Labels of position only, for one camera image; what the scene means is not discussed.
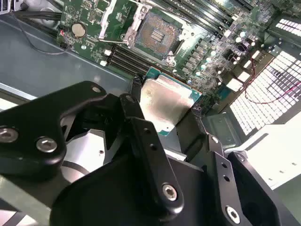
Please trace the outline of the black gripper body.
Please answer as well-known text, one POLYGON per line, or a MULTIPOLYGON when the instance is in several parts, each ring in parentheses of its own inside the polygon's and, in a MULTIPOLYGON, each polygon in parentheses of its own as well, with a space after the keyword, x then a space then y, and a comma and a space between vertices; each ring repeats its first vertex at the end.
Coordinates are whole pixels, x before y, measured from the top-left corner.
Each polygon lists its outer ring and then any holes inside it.
POLYGON ((213 207, 204 172, 170 158, 184 196, 183 210, 171 221, 159 219, 147 187, 130 155, 108 163, 66 187, 55 201, 52 226, 210 226, 213 207))

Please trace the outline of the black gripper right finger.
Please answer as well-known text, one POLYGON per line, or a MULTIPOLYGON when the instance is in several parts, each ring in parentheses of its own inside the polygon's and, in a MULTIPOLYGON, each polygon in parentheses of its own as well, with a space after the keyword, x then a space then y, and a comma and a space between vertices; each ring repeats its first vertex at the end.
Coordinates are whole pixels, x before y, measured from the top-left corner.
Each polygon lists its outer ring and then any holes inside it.
POLYGON ((192 108, 195 143, 191 162, 205 174, 206 221, 213 226, 279 226, 281 217, 269 186, 237 152, 224 156, 220 141, 208 134, 192 108))

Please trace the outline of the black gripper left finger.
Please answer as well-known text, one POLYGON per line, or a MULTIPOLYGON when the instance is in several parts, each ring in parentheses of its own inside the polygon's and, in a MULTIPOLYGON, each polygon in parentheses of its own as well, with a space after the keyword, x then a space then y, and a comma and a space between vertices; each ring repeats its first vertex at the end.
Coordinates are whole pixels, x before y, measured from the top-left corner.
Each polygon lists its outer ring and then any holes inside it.
POLYGON ((153 124, 138 101, 84 81, 0 114, 0 171, 27 180, 56 176, 66 141, 84 129, 105 132, 113 162, 130 155, 159 216, 176 216, 184 197, 153 124))

